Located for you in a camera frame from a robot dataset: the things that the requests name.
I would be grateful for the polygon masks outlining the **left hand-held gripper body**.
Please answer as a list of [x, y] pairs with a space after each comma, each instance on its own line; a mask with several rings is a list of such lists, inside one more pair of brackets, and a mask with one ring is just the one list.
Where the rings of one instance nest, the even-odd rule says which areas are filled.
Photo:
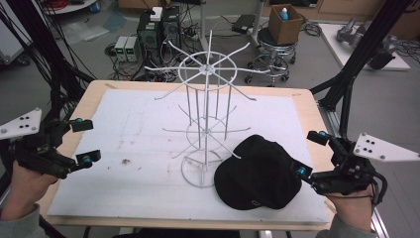
[[68, 121], [42, 121], [40, 108], [18, 116], [0, 125], [0, 140], [11, 143], [11, 156], [20, 166], [38, 172], [65, 179], [76, 166], [75, 159], [66, 157], [57, 151], [62, 143], [62, 136], [70, 130]]

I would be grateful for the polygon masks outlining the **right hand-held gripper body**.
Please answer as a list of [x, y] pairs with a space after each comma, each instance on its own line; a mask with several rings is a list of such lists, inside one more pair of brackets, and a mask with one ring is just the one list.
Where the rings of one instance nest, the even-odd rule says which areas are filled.
[[382, 182], [380, 195], [386, 192], [387, 181], [379, 174], [371, 161], [409, 162], [420, 161], [420, 153], [396, 146], [369, 135], [360, 133], [355, 142], [330, 135], [327, 144], [333, 151], [331, 162], [334, 169], [329, 172], [313, 173], [310, 184], [318, 194], [350, 194], [365, 190], [374, 179]]

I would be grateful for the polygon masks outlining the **black cap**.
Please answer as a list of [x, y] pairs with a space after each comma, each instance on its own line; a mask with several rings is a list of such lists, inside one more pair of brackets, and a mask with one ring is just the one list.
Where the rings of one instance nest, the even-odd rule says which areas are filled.
[[300, 191], [302, 182], [292, 171], [294, 160], [276, 142], [252, 135], [214, 175], [217, 194], [238, 210], [281, 209]]

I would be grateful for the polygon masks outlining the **white wire display rack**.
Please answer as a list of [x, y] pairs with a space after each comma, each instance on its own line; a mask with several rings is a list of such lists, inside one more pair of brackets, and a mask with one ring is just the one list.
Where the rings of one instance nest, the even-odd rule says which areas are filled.
[[235, 84], [238, 73], [243, 69], [235, 63], [233, 56], [242, 52], [240, 47], [228, 54], [209, 48], [190, 54], [179, 47], [174, 49], [184, 59], [173, 70], [179, 84], [166, 92], [161, 98], [183, 88], [186, 105], [179, 110], [187, 117], [187, 126], [181, 131], [188, 145], [179, 155], [182, 157], [181, 174], [191, 185], [207, 188], [214, 184], [214, 173], [223, 162], [222, 152], [233, 156], [232, 149], [226, 146], [229, 128], [232, 94], [237, 92], [247, 99], [247, 95]]

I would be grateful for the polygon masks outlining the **person's right hand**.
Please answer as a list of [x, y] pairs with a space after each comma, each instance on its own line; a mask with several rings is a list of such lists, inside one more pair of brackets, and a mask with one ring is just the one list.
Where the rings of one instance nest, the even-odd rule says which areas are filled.
[[364, 232], [371, 232], [373, 190], [356, 191], [348, 195], [328, 193], [326, 197], [334, 204], [336, 215], [345, 224]]

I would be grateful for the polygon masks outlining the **grey right sleeve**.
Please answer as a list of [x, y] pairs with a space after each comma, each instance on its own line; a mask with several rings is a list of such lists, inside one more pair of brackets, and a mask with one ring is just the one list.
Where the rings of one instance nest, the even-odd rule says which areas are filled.
[[331, 227], [319, 231], [315, 238], [377, 238], [377, 234], [373, 230], [364, 231], [354, 228], [335, 215]]

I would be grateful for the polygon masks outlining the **grey sleeve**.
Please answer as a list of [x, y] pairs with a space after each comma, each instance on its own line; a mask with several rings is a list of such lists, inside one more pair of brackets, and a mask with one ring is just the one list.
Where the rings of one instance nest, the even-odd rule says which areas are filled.
[[335, 215], [331, 227], [319, 231], [315, 238], [377, 238], [377, 234], [373, 230], [364, 231], [354, 228]]
[[45, 238], [39, 218], [40, 207], [35, 204], [32, 211], [22, 218], [0, 221], [0, 238]]

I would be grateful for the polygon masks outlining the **grey left sleeve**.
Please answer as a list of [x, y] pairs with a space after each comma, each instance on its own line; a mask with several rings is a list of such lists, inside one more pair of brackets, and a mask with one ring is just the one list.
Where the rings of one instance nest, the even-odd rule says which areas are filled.
[[32, 211], [22, 218], [0, 221], [0, 238], [45, 238], [39, 218], [40, 207], [35, 204]]

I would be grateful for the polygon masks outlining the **black metal stand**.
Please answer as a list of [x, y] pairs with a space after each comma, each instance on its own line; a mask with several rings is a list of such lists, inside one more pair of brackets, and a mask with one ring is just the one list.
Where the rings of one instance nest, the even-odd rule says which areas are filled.
[[71, 60], [64, 56], [47, 24], [49, 19], [40, 7], [38, 0], [5, 0], [5, 4], [0, 3], [0, 22], [24, 49], [50, 87], [51, 109], [46, 115], [47, 121], [69, 119], [87, 85], [95, 77], [79, 69], [75, 63], [78, 56], [67, 43], [60, 26], [53, 24]]
[[380, 10], [373, 18], [366, 34], [356, 46], [350, 58], [331, 79], [310, 89], [317, 94], [328, 89], [327, 94], [318, 101], [321, 108], [328, 113], [335, 113], [336, 106], [342, 100], [342, 111], [338, 134], [348, 138], [348, 125], [354, 82], [367, 62], [373, 57], [375, 50], [403, 15], [412, 0], [385, 0]]

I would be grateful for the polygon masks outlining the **white power supply unit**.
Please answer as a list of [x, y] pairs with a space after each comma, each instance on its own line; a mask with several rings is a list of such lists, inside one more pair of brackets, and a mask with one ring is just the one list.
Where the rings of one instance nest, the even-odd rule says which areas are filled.
[[125, 45], [127, 41], [128, 41], [127, 37], [120, 37], [114, 46], [114, 50], [115, 50], [118, 61], [127, 60], [126, 53], [125, 53]]
[[138, 38], [129, 37], [125, 45], [127, 61], [137, 61], [139, 56]]

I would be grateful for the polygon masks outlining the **black round stool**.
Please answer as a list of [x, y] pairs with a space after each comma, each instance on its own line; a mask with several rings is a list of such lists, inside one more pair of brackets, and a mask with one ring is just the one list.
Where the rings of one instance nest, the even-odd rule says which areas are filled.
[[269, 87], [274, 87], [275, 80], [289, 80], [289, 66], [295, 63], [297, 44], [278, 44], [268, 28], [262, 28], [257, 35], [257, 48], [262, 52], [248, 63], [248, 69], [265, 71], [271, 78]]

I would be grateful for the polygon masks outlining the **white foam mat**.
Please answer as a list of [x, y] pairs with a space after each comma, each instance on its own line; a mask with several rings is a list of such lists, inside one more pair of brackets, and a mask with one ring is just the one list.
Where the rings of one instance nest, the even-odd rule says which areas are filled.
[[91, 112], [94, 123], [78, 152], [98, 149], [102, 158], [59, 184], [48, 215], [61, 224], [85, 218], [153, 225], [325, 224], [324, 200], [309, 185], [281, 209], [239, 211], [219, 198], [213, 182], [216, 168], [253, 134], [310, 165], [300, 111], [313, 106], [302, 89], [250, 88], [245, 95], [108, 89], [77, 109]]

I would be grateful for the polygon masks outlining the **cardboard box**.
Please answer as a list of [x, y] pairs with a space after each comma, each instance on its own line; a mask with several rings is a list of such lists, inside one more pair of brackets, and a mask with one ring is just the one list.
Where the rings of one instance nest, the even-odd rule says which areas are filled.
[[[280, 14], [283, 13], [284, 10], [288, 15], [288, 19], [286, 21], [283, 21], [280, 17]], [[271, 6], [268, 30], [273, 40], [279, 45], [297, 43], [302, 24], [302, 16], [292, 5], [279, 4]]]

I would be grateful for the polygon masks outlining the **black computer tower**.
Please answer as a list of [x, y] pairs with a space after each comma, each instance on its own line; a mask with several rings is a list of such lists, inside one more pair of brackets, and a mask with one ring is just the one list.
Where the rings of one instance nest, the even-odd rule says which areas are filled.
[[142, 56], [147, 66], [162, 65], [164, 54], [169, 50], [168, 43], [181, 46], [179, 8], [174, 6], [162, 9], [159, 22], [152, 22], [152, 10], [146, 10], [141, 15], [137, 28]]

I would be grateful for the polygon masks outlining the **black flat device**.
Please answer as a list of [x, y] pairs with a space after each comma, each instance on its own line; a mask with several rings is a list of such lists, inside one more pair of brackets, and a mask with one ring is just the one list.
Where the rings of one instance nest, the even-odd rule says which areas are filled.
[[253, 25], [255, 16], [253, 14], [241, 15], [233, 24], [232, 31], [240, 34], [245, 34]]

